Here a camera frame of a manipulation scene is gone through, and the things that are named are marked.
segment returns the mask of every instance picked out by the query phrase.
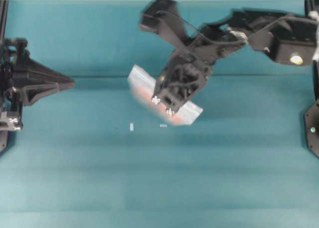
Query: wire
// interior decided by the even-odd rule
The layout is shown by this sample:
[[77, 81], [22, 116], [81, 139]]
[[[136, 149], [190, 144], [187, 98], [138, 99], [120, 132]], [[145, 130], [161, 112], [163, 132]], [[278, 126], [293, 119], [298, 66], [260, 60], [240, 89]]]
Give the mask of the wire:
[[[196, 27], [194, 27], [190, 22], [188, 22], [187, 20], [183, 19], [182, 17], [178, 16], [175, 13], [172, 13], [170, 11], [167, 10], [159, 10], [156, 12], [156, 14], [158, 13], [166, 13], [169, 14], [171, 16], [174, 16], [176, 18], [178, 18], [179, 20], [181, 20], [182, 22], [186, 23], [190, 28], [192, 28], [194, 31], [196, 31], [200, 36], [202, 36], [205, 40], [207, 40], [208, 42], [212, 43], [212, 44], [217, 44], [217, 45], [240, 45], [243, 43], [246, 43], [246, 40], [248, 38], [251, 38], [253, 36], [255, 36], [257, 34], [253, 33], [249, 36], [247, 36], [247, 39], [241, 39], [241, 40], [237, 40], [237, 41], [225, 41], [225, 42], [221, 42], [221, 41], [216, 41], [216, 40], [211, 40], [210, 38], [208, 38], [206, 35], [204, 35], [203, 33], [201, 33]], [[305, 23], [312, 23], [315, 25], [319, 25], [318, 21], [312, 20], [310, 18], [304, 18], [304, 17], [295, 17], [293, 15], [286, 15], [283, 17], [280, 17], [278, 19], [276, 19], [275, 21], [271, 22], [270, 24], [268, 24], [267, 26], [263, 27], [262, 29], [258, 30], [258, 32], [264, 31], [270, 27], [272, 27], [273, 25], [275, 25], [276, 23], [278, 23], [281, 20], [291, 20], [291, 21], [301, 21], [301, 22], [305, 22]]]
[[204, 35], [203, 33], [201, 33], [196, 27], [194, 27], [190, 22], [186, 21], [185, 19], [183, 19], [182, 17], [176, 15], [175, 13], [172, 13], [170, 11], [167, 10], [159, 10], [156, 12], [156, 14], [158, 13], [167, 13], [169, 15], [172, 15], [176, 18], [178, 18], [179, 20], [181, 20], [182, 22], [186, 23], [190, 28], [192, 28], [194, 31], [196, 31], [200, 36], [202, 36], [205, 40], [207, 40], [208, 42], [212, 43], [212, 44], [218, 44], [218, 45], [240, 45], [243, 43], [246, 43], [245, 39], [242, 40], [237, 40], [237, 41], [229, 41], [229, 42], [221, 42], [221, 41], [215, 41], [215, 40], [211, 40], [209, 39], [206, 35]]

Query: small white object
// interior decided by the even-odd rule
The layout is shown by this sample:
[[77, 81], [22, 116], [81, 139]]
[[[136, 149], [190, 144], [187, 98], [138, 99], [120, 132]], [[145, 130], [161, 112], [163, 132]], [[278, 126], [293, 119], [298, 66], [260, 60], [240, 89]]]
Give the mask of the small white object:
[[130, 123], [130, 131], [134, 132], [134, 123], [133, 122]]
[[167, 113], [170, 117], [172, 117], [172, 116], [175, 114], [175, 112], [174, 112], [171, 108], [168, 108], [168, 109], [166, 110], [166, 113]]
[[[319, 13], [317, 11], [310, 11], [309, 17], [319, 22]], [[317, 49], [313, 56], [313, 60], [319, 62], [319, 26], [317, 27]]]
[[233, 34], [235, 37], [240, 38], [245, 41], [245, 43], [248, 43], [248, 37], [244, 32], [240, 31], [230, 31], [231, 34]]
[[292, 62], [295, 65], [301, 65], [303, 64], [303, 58], [300, 57], [298, 54], [292, 54], [290, 57], [290, 62]]
[[152, 98], [152, 103], [154, 103], [155, 105], [158, 105], [160, 103], [160, 99], [157, 96], [154, 96]]

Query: black plastic bracket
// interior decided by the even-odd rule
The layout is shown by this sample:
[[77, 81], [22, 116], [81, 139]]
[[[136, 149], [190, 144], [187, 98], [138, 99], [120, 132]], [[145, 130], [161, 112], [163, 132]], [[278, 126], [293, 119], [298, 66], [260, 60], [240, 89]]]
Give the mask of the black plastic bracket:
[[21, 131], [22, 109], [75, 86], [73, 79], [32, 60], [25, 38], [5, 38], [8, 1], [0, 0], [0, 152], [8, 132]]
[[[306, 0], [305, 13], [309, 15], [311, 11], [319, 13], [319, 0]], [[319, 157], [319, 62], [313, 63], [313, 82], [316, 102], [304, 114], [305, 129], [308, 148]]]

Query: metal screw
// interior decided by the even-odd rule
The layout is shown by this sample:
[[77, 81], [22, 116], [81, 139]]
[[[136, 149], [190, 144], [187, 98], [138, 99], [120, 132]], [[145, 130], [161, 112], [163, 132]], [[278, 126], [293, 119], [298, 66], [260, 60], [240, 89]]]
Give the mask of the metal screw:
[[157, 96], [154, 96], [152, 98], [152, 102], [155, 104], [155, 105], [158, 105], [160, 103], [160, 99], [157, 97]]
[[303, 64], [303, 58], [300, 57], [298, 54], [292, 54], [290, 57], [290, 62], [294, 63], [295, 65], [301, 65]]
[[12, 119], [12, 118], [9, 118], [9, 122], [10, 122], [10, 123], [13, 123], [13, 122], [14, 122], [14, 123], [18, 123], [18, 119], [17, 119], [17, 118], [13, 118], [13, 119]]
[[317, 11], [310, 11], [309, 13], [308, 13], [308, 16], [309, 17], [311, 17], [312, 19], [314, 19], [314, 20], [319, 20], [319, 14], [318, 14], [318, 12]]
[[172, 116], [175, 114], [175, 112], [174, 112], [171, 108], [166, 109], [166, 113], [167, 113], [170, 117], [172, 117]]

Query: screw head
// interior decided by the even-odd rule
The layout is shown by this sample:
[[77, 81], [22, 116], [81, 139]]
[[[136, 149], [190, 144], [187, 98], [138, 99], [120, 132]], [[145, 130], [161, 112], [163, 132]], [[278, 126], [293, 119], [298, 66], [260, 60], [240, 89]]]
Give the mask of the screw head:
[[292, 54], [292, 56], [290, 57], [290, 62], [295, 65], [301, 65], [304, 61], [303, 58], [300, 57], [298, 54]]
[[152, 98], [152, 103], [154, 103], [155, 105], [158, 105], [160, 103], [160, 99], [157, 96], [154, 96]]
[[17, 118], [9, 118], [9, 122], [10, 123], [18, 123], [18, 119]]
[[167, 113], [170, 117], [172, 117], [172, 116], [175, 115], [175, 111], [173, 111], [171, 108], [166, 109], [166, 113]]

